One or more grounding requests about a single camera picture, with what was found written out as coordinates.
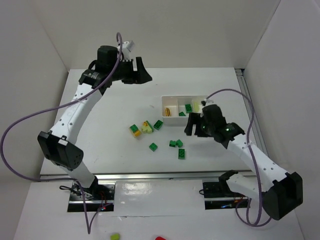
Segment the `pale green lego brick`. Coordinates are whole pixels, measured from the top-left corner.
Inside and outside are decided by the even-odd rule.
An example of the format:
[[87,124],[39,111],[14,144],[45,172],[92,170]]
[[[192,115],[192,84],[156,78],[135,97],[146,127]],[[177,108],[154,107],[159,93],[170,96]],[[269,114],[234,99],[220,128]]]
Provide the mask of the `pale green lego brick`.
[[201,103],[201,101],[194,100],[194,101],[192,102],[192,104],[193,104],[193,111],[194,111],[195,113],[199,113],[199,112],[201,111],[201,109],[202,109],[202,103]]

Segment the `green two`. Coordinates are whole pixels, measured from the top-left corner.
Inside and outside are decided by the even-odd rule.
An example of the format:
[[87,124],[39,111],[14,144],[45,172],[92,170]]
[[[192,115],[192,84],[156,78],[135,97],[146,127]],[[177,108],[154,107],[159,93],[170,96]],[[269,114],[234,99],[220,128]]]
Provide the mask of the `green two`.
[[185,112],[186,113],[192,113],[193,112],[193,107],[191,104],[186,104],[185,105]]
[[156,123],[153,125],[153,128],[156,130],[160,130],[163,126],[163,122],[161,120],[157,120]]

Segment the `green lego plate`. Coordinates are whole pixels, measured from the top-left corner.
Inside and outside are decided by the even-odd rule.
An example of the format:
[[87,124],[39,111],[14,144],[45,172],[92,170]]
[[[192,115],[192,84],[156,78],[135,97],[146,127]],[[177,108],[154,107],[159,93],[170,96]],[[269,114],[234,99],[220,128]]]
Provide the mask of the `green lego plate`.
[[185,114],[183,111],[181,111],[178,115],[179,115],[180,117],[185,117],[185,116],[186,116],[186,114]]

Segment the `white divided plastic container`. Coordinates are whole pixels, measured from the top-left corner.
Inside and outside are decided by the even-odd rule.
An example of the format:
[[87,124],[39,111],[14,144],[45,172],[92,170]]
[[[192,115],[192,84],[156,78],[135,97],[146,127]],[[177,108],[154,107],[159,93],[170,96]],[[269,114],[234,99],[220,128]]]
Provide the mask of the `white divided plastic container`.
[[[193,101],[203,101],[205,95],[164,95],[161,97],[162,119],[166,126],[185,127],[188,122],[189,113],[186,113],[185,105],[192,105]],[[170,108],[171,116],[165,116],[165,108]],[[180,112],[184,112],[186,116],[179,116]]]

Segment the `small green lego brick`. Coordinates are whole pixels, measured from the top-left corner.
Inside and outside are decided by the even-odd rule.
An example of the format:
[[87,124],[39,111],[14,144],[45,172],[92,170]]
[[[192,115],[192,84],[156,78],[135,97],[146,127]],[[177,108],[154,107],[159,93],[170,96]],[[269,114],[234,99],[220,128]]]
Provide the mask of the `small green lego brick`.
[[152,152],[155,152],[158,149],[158,146],[154,142],[151,143],[148,147]]

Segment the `yellow orange lego piece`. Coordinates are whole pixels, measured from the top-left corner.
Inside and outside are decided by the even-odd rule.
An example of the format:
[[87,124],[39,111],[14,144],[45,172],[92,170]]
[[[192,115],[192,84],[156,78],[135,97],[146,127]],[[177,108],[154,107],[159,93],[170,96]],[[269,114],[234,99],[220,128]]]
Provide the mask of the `yellow orange lego piece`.
[[164,110],[164,114],[165,114],[166,117],[171,117],[172,114],[171,114],[170,108],[166,107],[165,110]]

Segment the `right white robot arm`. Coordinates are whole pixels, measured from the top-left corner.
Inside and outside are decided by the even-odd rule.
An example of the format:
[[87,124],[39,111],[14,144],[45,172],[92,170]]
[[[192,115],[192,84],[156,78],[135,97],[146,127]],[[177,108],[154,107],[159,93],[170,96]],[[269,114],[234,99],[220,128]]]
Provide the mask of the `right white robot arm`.
[[203,107],[201,113],[191,112],[184,132],[188,136],[213,138],[256,174],[256,179],[250,180],[236,170],[225,172],[218,178],[222,192],[238,193],[257,200],[276,221],[303,203],[302,177],[297,172],[289,173],[272,161],[248,139],[238,124],[226,121],[216,104]]

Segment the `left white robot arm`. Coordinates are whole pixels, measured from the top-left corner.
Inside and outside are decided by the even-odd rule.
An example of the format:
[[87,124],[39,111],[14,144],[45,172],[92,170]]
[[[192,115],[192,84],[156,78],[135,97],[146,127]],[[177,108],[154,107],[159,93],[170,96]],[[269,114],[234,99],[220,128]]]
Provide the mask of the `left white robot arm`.
[[76,179],[92,196],[107,192],[107,188],[83,163],[84,152],[76,146],[77,138],[91,110],[114,81],[137,85],[152,81],[142,58],[131,59],[133,48],[133,41],[117,47],[101,46],[97,59],[81,74],[71,105],[48,132],[42,131],[37,137],[45,158]]

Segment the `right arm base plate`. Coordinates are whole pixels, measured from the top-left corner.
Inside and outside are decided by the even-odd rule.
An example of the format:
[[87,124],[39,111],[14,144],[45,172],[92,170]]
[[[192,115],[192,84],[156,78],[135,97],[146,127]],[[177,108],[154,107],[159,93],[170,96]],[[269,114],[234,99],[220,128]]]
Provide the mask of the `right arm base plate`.
[[198,191],[204,197],[205,210],[235,209],[248,206],[248,198],[240,193],[224,192],[219,182],[203,182]]

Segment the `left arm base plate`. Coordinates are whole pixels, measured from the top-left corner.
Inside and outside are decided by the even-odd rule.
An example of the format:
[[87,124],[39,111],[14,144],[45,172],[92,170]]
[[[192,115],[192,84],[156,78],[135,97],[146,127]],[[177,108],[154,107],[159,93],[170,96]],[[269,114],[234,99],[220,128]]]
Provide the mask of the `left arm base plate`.
[[[88,212],[96,212],[98,209],[101,209],[102,212],[114,211],[116,185],[115,183],[107,183],[103,184],[103,186],[106,191],[102,192],[100,190],[97,195],[91,195],[84,191],[85,205]],[[84,211],[83,195],[76,183],[73,183],[71,187],[60,185],[59,189],[69,192],[67,212],[80,213]]]

